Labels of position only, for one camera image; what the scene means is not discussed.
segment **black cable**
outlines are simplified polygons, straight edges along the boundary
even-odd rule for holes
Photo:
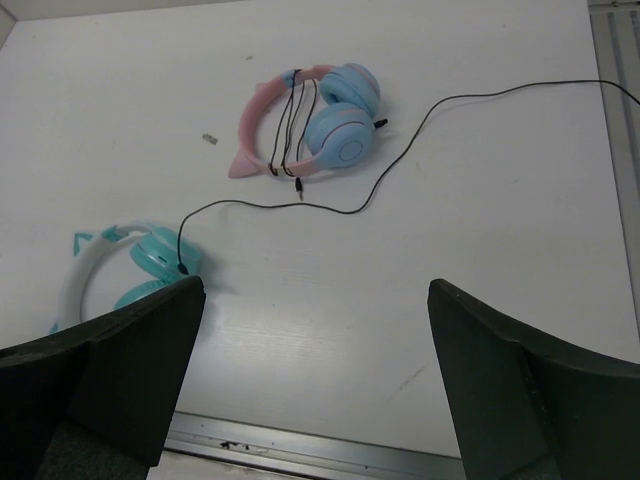
[[[307,133],[307,127],[309,126],[309,122],[311,121],[311,117],[313,116],[313,111],[316,108],[316,104],[318,103],[318,82],[312,80],[313,82],[313,103],[311,104],[311,110],[309,110],[309,114],[307,115],[307,120],[304,123],[304,129],[302,130],[302,135],[300,136],[300,140],[298,140],[298,146],[296,147],[296,162],[300,161],[300,145],[302,145],[302,140],[304,139],[304,134]]]
[[[291,102],[291,97],[289,97],[289,100],[287,100],[287,104],[284,106],[284,110],[282,111],[282,116],[280,117],[280,122],[278,123],[278,130],[276,131],[276,140],[273,144],[273,151],[271,152],[271,159],[269,160],[269,170],[271,170],[271,174],[274,177],[278,176],[278,170],[276,170],[276,168],[273,166],[273,161],[276,158],[276,152],[278,151],[278,138],[280,138],[280,128],[282,128],[282,122],[284,120],[284,116],[287,113],[287,107],[289,106],[289,103]]]
[[[299,69],[293,71],[293,75],[291,77],[291,93],[289,94],[289,99],[287,100],[287,103],[284,106],[284,110],[282,110],[282,115],[280,116],[280,122],[278,122],[278,130],[276,130],[276,140],[273,144],[271,159],[269,160],[269,170],[271,170],[271,175],[273,175],[274,177],[278,176],[278,170],[273,166],[273,161],[275,160],[276,152],[278,151],[278,139],[280,138],[280,129],[282,128],[282,122],[284,121],[284,116],[287,113],[287,108],[289,108],[289,105],[291,105],[291,109],[289,110],[289,120],[287,121],[287,128],[289,128],[288,125],[289,125],[289,121],[291,121],[291,110],[293,109],[293,91],[296,88],[296,75],[298,74],[299,71],[300,71]],[[287,149],[286,134],[287,132],[285,132],[285,151]]]
[[[302,99],[304,97],[304,88],[305,82],[302,82],[302,92],[300,93],[300,98],[298,99],[298,105],[296,106],[295,113],[293,114],[293,118],[291,118],[291,114],[293,113],[293,103],[295,101],[295,88],[296,88],[296,72],[293,72],[293,86],[291,87],[291,107],[289,109],[289,118],[287,118],[287,128],[284,132],[284,151],[282,152],[282,161],[280,162],[280,166],[285,174],[290,177],[293,177],[291,171],[287,168],[287,156],[291,151],[291,144],[293,143],[293,128],[296,123],[296,118],[298,118],[298,112],[300,111],[300,105],[302,104]]]
[[[214,207],[216,205],[223,205],[223,204],[227,204],[227,203],[235,203],[235,204],[238,204],[238,205],[245,205],[247,207],[258,208],[258,209],[261,209],[261,210],[277,210],[277,209],[289,208],[289,207],[311,207],[311,208],[315,208],[315,209],[318,209],[318,210],[326,210],[328,212],[338,213],[340,215],[355,215],[355,214],[358,214],[358,213],[362,212],[365,208],[367,208],[367,206],[369,206],[369,204],[371,203],[371,200],[373,199],[373,197],[374,197],[376,191],[378,190],[378,187],[382,183],[382,180],[384,179],[384,177],[386,177],[387,174],[391,171],[391,169],[393,167],[395,167],[398,164],[398,162],[400,162],[400,160],[402,160],[405,157],[405,155],[409,152],[409,150],[413,146],[414,142],[416,141],[416,138],[418,138],[418,135],[422,131],[422,128],[424,127],[424,125],[427,123],[427,120],[429,119],[429,117],[431,116],[433,111],[436,108],[438,108],[440,105],[442,105],[443,103],[449,102],[449,101],[452,101],[452,100],[461,100],[461,99],[468,99],[468,98],[499,97],[499,96],[502,96],[502,95],[507,95],[509,93],[516,92],[518,90],[524,90],[526,88],[531,88],[531,87],[542,87],[542,86],[553,86],[553,85],[575,85],[575,84],[583,84],[583,83],[598,83],[598,84],[602,84],[602,85],[611,85],[612,87],[616,87],[618,90],[620,90],[622,93],[624,93],[627,97],[629,97],[631,100],[633,100],[637,105],[640,105],[640,100],[638,100],[631,92],[629,92],[622,85],[619,85],[619,84],[617,84],[615,82],[611,82],[609,80],[599,80],[599,79],[598,80],[559,80],[559,81],[554,81],[554,82],[532,82],[532,83],[526,83],[524,85],[519,85],[517,87],[511,87],[511,88],[508,88],[506,90],[501,90],[499,92],[494,92],[494,93],[475,93],[475,94],[452,95],[450,97],[443,98],[442,100],[436,102],[429,109],[427,114],[424,116],[424,118],[420,122],[420,125],[418,126],[418,129],[415,131],[415,133],[413,134],[413,136],[409,140],[409,143],[406,146],[406,148],[380,174],[378,179],[373,184],[373,187],[371,188],[371,191],[369,192],[369,195],[367,195],[366,199],[364,200],[362,205],[360,205],[359,207],[356,207],[356,208],[354,208],[352,210],[341,210],[339,208],[329,207],[327,205],[320,205],[320,204],[317,204],[317,203],[307,203],[307,202],[281,203],[281,204],[276,204],[276,205],[260,205],[258,203],[246,202],[244,200],[231,200],[231,199],[216,200],[215,202],[208,203],[207,205],[204,205],[204,206],[194,210],[193,212],[189,213],[186,217],[184,217],[182,219],[182,222],[180,223],[180,228],[178,229],[178,244],[177,244],[178,270],[180,271],[180,273],[182,273],[184,275],[188,275],[188,273],[189,273],[188,270],[187,270],[187,267],[185,267],[185,265],[182,263],[182,256],[181,256],[181,253],[180,253],[180,241],[182,239],[182,231],[184,230],[184,225],[186,224],[186,222],[191,217],[193,217],[194,215],[197,215],[198,213],[202,212],[203,210],[206,210],[208,208]]]
[[[307,119],[304,122],[302,135],[300,135],[300,138],[298,139],[298,145],[296,146],[296,162],[300,161],[300,146],[302,145],[302,140],[304,140],[304,136],[307,133],[307,127],[309,126],[309,122],[311,122],[313,111],[315,110],[316,104],[318,103],[318,82],[316,82],[315,79],[312,79],[311,81],[313,82],[313,103],[311,104],[311,109],[309,110]],[[296,178],[295,187],[296,187],[296,193],[298,194],[298,199],[301,202],[303,202],[304,201],[304,185],[302,184],[302,179],[300,177]]]

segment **cable connector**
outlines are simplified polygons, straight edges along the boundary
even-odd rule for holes
[[[378,120],[377,122],[375,122],[373,126],[377,130],[379,128],[384,127],[387,123],[389,123],[389,120],[387,120],[386,118],[383,118],[382,120]]]
[[[302,186],[302,180],[300,177],[296,177],[296,192],[298,192],[298,198],[301,202],[304,202],[304,187]]]

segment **pink and blue headphones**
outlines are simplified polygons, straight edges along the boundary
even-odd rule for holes
[[[114,225],[102,233],[92,235],[79,232],[75,234],[74,261],[67,273],[58,303],[56,323],[50,333],[73,327],[82,322],[82,299],[89,278],[100,259],[122,239],[138,232],[143,235],[131,248],[129,255],[138,267],[156,280],[145,282],[125,293],[116,302],[115,310],[133,303],[156,292],[167,285],[185,277],[178,270],[176,245],[178,235],[173,230],[145,222],[133,222],[127,225]],[[87,241],[81,247],[80,241]],[[181,240],[182,262],[189,272],[197,275],[200,270],[202,253],[191,242]]]
[[[319,80],[320,94],[329,105],[309,123],[304,140],[312,157],[283,167],[275,167],[256,154],[258,125],[271,103],[295,84]],[[273,176],[287,173],[304,177],[321,170],[351,167],[360,163],[371,150],[373,118],[380,105],[380,85],[362,65],[347,63],[343,67],[316,65],[310,70],[292,70],[256,87],[247,104],[238,130],[240,149],[229,169],[232,178],[254,173]]]

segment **white table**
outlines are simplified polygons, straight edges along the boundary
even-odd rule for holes
[[[584,0],[265,0],[22,22],[0,53],[0,346],[47,333],[75,230],[175,225],[217,198],[294,200],[280,181],[227,178],[241,110],[260,81],[347,61],[378,76],[390,124],[365,166],[307,184],[338,207],[361,202],[441,97],[597,77]],[[187,230],[215,268],[182,411],[457,454],[425,308],[436,277],[640,361],[595,86],[443,108],[359,216],[225,207]],[[143,279],[122,250],[88,314]]]

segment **blue ear cup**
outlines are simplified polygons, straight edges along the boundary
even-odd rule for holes
[[[380,105],[380,86],[375,77],[361,65],[336,67],[320,81],[320,94],[329,105],[351,103],[373,118]]]
[[[150,282],[145,282],[142,285],[138,285],[135,288],[132,288],[127,293],[125,293],[120,300],[116,302],[114,310],[118,310],[120,308],[126,307],[130,303],[137,302],[141,298],[146,297],[147,295],[151,295],[153,292],[157,292],[158,290],[163,289],[164,287],[170,285],[170,283],[163,282],[162,280],[151,280]]]
[[[323,168],[350,167],[371,149],[375,127],[369,115],[350,103],[334,103],[316,115],[304,139]]]
[[[151,233],[140,238],[131,248],[131,259],[142,270],[167,283],[174,283],[184,278],[178,271],[177,253],[178,235],[166,227],[153,227]],[[200,270],[202,254],[200,250],[184,237],[180,249],[182,263],[191,275]]]

